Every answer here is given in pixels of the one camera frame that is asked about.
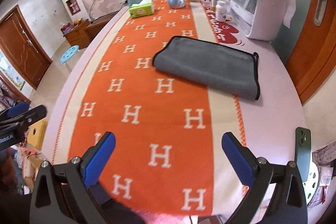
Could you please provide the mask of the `purple and grey towel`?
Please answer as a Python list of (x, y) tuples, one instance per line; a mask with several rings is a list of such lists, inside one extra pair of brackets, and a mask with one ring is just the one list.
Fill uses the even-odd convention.
[(173, 36), (157, 52), (153, 67), (247, 100), (260, 98), (259, 55), (186, 36)]

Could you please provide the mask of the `brown wooden room door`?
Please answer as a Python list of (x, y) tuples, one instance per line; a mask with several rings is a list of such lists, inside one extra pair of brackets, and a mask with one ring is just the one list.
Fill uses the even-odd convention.
[(36, 89), (52, 64), (18, 5), (1, 18), (1, 50), (15, 70)]

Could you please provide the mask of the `yellow box on floor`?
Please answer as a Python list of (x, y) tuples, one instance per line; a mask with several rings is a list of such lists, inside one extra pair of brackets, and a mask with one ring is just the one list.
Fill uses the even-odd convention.
[(42, 119), (32, 124), (29, 128), (29, 133), (27, 135), (27, 143), (34, 148), (41, 150), (46, 128), (47, 121), (45, 119)]

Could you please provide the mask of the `green cased smartphone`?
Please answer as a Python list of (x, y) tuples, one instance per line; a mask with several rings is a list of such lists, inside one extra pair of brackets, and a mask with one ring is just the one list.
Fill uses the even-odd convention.
[(306, 182), (309, 175), (311, 161), (311, 131), (308, 128), (297, 127), (295, 130), (295, 156), (302, 182)]

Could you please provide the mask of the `blue plastic stool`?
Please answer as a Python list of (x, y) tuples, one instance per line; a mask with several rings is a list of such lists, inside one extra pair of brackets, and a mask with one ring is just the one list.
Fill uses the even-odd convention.
[(79, 50), (79, 46), (78, 45), (74, 45), (71, 46), (70, 48), (68, 48), (68, 50), (66, 50), (63, 55), (60, 58), (60, 63), (61, 64), (65, 64), (67, 61), (69, 61), (74, 55), (75, 53)]

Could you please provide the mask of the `orange H-pattern table runner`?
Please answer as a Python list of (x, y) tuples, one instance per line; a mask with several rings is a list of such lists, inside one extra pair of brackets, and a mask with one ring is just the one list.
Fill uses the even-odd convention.
[(171, 215), (231, 215), (245, 187), (221, 145), (244, 139), (238, 98), (157, 71), (154, 55), (175, 35), (214, 42), (199, 3), (151, 16), (123, 15), (75, 84), (58, 128), (53, 161), (81, 156), (110, 131), (116, 148), (100, 182), (127, 207)]

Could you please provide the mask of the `wooden tv cabinet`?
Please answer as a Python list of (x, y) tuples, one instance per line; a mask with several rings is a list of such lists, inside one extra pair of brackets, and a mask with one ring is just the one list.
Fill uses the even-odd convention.
[(108, 15), (100, 16), (93, 22), (90, 22), (88, 19), (82, 20), (80, 24), (72, 28), (70, 32), (63, 36), (70, 46), (79, 46), (80, 50), (87, 48), (98, 33), (116, 14), (117, 12), (112, 12)]

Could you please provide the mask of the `red heart table mat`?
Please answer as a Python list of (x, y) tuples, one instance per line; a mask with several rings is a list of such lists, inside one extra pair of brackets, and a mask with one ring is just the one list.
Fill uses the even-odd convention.
[(239, 30), (228, 22), (219, 22), (215, 19), (215, 12), (210, 9), (205, 9), (207, 19), (210, 23), (215, 40), (218, 44), (228, 44), (243, 47), (245, 44), (236, 35)]

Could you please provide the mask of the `white desktop storage cabinet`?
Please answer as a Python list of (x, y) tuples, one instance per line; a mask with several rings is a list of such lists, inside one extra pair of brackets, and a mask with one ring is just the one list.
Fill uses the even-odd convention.
[(290, 28), (295, 0), (230, 0), (232, 18), (249, 39), (272, 41), (281, 26)]

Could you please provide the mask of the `green tissue box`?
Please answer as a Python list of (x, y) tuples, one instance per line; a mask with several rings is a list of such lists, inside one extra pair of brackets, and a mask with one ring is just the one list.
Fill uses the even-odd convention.
[(129, 9), (131, 18), (138, 18), (142, 16), (154, 14), (153, 0), (142, 0), (138, 4), (133, 4)]

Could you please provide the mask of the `white pill bottle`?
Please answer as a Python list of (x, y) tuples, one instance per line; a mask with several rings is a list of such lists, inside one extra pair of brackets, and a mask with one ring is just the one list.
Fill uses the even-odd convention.
[(227, 14), (227, 5), (225, 0), (219, 0), (215, 7), (215, 19), (218, 22), (225, 22)]

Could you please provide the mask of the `pink pig figurine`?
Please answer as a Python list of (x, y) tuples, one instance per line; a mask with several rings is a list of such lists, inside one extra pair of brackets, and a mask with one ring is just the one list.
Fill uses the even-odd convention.
[(205, 9), (210, 9), (211, 7), (211, 0), (200, 0), (200, 3)]

